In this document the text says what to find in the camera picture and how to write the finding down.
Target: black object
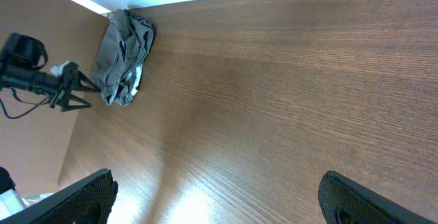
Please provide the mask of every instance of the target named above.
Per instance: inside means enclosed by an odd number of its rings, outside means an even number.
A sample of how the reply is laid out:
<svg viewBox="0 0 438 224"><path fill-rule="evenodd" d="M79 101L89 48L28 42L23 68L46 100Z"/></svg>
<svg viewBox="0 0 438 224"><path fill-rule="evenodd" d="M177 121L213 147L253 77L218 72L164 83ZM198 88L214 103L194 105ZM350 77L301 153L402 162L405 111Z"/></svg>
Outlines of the black object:
<svg viewBox="0 0 438 224"><path fill-rule="evenodd" d="M9 172L0 166L0 194L10 189L15 190L15 183L12 181Z"/></svg>
<svg viewBox="0 0 438 224"><path fill-rule="evenodd" d="M101 169L2 221L6 223L107 223L116 200L117 182Z"/></svg>
<svg viewBox="0 0 438 224"><path fill-rule="evenodd" d="M433 223L335 171L322 177L318 201L328 224Z"/></svg>
<svg viewBox="0 0 438 224"><path fill-rule="evenodd" d="M41 56L44 62L38 66ZM79 71L79 66L73 62L64 67L59 77L40 71L48 61L42 42L29 36L11 34L0 53L0 90L19 88L45 95L49 98L50 108L58 105L61 112L90 108L90 103L73 95L72 91L100 92L100 88ZM69 101L81 105L70 105Z"/></svg>

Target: gray cloth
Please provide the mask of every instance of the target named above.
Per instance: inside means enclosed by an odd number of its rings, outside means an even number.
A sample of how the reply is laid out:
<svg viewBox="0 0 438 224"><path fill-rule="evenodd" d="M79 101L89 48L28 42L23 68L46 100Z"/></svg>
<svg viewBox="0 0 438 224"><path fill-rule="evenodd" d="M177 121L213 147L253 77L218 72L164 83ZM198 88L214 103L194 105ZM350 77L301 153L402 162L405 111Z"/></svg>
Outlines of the gray cloth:
<svg viewBox="0 0 438 224"><path fill-rule="evenodd" d="M91 72L107 105L132 102L153 37L152 23L145 18L128 10L114 13Z"/></svg>

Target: wood grain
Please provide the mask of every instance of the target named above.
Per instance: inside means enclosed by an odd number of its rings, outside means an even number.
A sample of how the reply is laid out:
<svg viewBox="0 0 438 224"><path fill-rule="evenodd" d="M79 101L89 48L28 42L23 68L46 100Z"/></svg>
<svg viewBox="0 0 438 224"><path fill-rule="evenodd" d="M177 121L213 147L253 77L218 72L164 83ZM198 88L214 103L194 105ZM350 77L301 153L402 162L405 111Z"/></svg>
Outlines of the wood grain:
<svg viewBox="0 0 438 224"><path fill-rule="evenodd" d="M158 29L141 91L87 96L59 180L112 169L110 221L324 223L327 170L438 221L438 0L136 12Z"/></svg>

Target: wooden desk surface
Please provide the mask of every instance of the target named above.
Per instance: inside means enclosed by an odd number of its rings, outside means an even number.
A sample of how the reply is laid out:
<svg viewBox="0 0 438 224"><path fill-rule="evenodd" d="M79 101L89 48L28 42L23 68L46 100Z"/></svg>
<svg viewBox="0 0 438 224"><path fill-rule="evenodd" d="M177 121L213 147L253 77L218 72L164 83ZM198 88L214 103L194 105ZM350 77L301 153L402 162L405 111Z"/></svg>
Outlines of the wooden desk surface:
<svg viewBox="0 0 438 224"><path fill-rule="evenodd" d="M338 171L438 221L438 0L202 0L158 35L128 107L77 118L60 186L100 168L114 223L324 223Z"/></svg>

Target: crumpled fabric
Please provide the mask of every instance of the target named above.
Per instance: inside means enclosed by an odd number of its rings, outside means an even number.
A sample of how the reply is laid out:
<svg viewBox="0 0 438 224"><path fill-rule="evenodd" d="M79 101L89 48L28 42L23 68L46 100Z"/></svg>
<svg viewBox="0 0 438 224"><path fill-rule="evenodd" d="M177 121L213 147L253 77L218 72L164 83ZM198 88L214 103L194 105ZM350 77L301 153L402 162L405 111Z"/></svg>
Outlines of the crumpled fabric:
<svg viewBox="0 0 438 224"><path fill-rule="evenodd" d="M133 101L153 39L152 22L128 10L114 13L91 73L107 105Z"/></svg>

